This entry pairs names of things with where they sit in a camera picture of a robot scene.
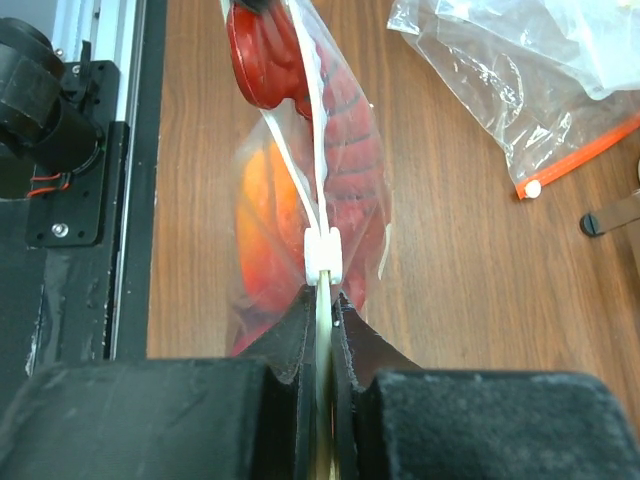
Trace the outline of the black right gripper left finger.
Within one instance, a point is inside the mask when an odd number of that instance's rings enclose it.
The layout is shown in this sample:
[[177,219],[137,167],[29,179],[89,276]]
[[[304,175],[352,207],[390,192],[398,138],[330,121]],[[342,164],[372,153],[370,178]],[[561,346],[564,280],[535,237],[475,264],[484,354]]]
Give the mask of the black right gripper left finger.
[[5,479],[310,479],[313,289],[235,357],[58,364],[1,423]]

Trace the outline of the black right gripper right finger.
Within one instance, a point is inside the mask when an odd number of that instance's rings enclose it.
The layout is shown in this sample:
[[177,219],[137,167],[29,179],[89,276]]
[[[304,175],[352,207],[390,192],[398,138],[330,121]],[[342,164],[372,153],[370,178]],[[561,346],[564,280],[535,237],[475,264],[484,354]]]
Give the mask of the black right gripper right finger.
[[635,479],[616,397],[577,372],[424,369],[344,297],[333,308],[342,479]]

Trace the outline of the orange red pepper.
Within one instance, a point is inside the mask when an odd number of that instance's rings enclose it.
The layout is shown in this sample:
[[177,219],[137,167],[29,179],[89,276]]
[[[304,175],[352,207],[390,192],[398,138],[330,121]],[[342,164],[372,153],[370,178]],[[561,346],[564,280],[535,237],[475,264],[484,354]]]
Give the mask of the orange red pepper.
[[298,191],[276,144],[253,151],[241,175],[235,230],[245,291],[260,309],[285,310],[305,282],[307,226]]

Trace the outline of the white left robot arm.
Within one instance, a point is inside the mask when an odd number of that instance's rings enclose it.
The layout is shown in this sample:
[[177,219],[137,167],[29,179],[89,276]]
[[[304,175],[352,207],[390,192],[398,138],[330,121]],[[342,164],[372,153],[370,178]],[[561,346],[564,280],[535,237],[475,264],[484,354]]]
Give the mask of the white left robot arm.
[[99,156],[100,128],[68,96],[66,67],[29,23],[1,19],[1,143],[52,174],[79,173]]

